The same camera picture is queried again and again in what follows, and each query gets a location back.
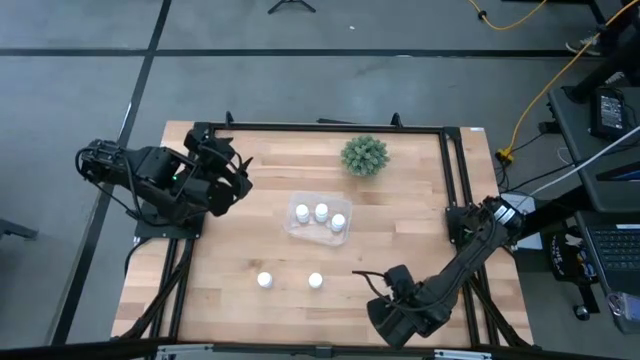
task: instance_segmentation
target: chair wheel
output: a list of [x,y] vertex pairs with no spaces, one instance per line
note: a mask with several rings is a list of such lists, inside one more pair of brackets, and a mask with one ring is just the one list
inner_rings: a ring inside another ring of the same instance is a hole
[[587,321],[591,317],[591,314],[589,314],[589,310],[587,310],[587,308],[584,305],[576,305],[576,306],[574,306],[573,307],[573,314],[580,321]]

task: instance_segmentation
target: white cable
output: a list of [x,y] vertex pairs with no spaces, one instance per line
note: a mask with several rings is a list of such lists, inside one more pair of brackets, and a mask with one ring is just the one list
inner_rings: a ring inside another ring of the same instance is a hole
[[560,147],[560,148],[558,148],[558,149],[556,150],[556,155],[558,155],[558,159],[560,159],[560,161],[562,161],[565,165],[569,165],[569,164],[571,164],[571,162],[569,162],[569,161],[565,160],[565,159],[562,157],[562,155],[560,155],[560,150],[567,150],[567,151],[569,151],[569,149],[568,149],[568,148],[566,148],[566,147]]
[[580,169],[584,168],[585,166],[591,164],[592,162],[594,162],[597,158],[599,158],[600,156],[602,156],[602,154],[606,153],[607,151],[613,149],[614,147],[618,146],[618,144],[620,144],[621,142],[625,141],[626,139],[628,139],[631,135],[637,133],[640,130],[640,126],[636,127],[635,129],[631,130],[630,132],[628,132],[627,134],[625,134],[623,137],[621,137],[620,139],[616,140],[615,142],[613,142],[611,145],[607,146],[606,148],[602,149],[599,153],[593,155],[591,158],[589,158],[589,160],[583,162],[580,166],[576,167],[575,169],[569,171],[568,173],[562,175],[561,177],[549,182],[546,185],[542,185],[541,187],[539,187],[538,189],[536,189],[534,192],[532,192],[530,194],[530,196],[534,196],[535,194],[539,193],[540,191],[553,186],[557,183],[559,183],[560,181],[568,178],[569,176],[575,174],[576,172],[578,172]]

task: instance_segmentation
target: white bottle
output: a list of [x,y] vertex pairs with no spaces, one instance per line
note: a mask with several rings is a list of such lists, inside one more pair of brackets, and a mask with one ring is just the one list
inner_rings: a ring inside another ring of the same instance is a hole
[[334,215],[333,218],[331,218],[331,230],[335,232],[342,231],[342,228],[344,227],[344,223],[345,223],[345,218],[343,215],[341,214]]
[[316,206],[316,221],[319,223],[323,223],[327,221],[329,217],[329,208],[325,204],[318,204]]
[[322,275],[313,273],[309,276],[309,286],[313,289],[317,289],[322,286]]
[[273,285],[273,277],[267,272],[258,274],[258,284],[265,289],[270,288]]
[[301,224],[306,224],[309,222],[309,208],[300,204],[296,207],[296,218],[298,218],[298,222]]

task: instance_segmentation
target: tripod leg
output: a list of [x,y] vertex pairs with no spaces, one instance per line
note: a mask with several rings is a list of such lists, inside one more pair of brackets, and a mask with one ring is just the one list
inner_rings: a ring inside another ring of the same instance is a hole
[[288,0],[280,0],[278,1],[277,4],[273,5],[273,7],[271,9],[269,9],[269,11],[267,11],[267,14],[271,15],[273,14],[274,11],[276,11],[278,9],[278,7],[280,7],[280,5],[284,4],[288,2]]
[[304,7],[306,7],[307,9],[309,9],[309,11],[311,11],[311,12],[316,12],[316,9],[315,9],[313,6],[311,6],[311,5],[307,4],[304,0],[298,0],[298,1],[296,1],[296,2],[299,2],[299,3],[301,3],[302,5],[304,5]]

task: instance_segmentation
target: clear plastic container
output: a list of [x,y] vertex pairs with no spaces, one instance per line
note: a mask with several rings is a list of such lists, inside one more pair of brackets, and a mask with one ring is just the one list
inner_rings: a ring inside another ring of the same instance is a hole
[[[296,217],[296,207],[304,204],[311,212],[309,221],[301,224]],[[315,209],[318,204],[326,204],[329,208],[329,216],[324,222],[317,222],[315,217]],[[291,235],[314,241],[320,244],[339,246],[344,244],[349,237],[349,225],[351,223],[350,201],[326,196],[312,192],[295,192],[289,199],[289,208],[287,217],[284,220],[284,229]],[[345,217],[345,224],[342,230],[335,232],[331,230],[331,219],[336,214],[342,214]]]

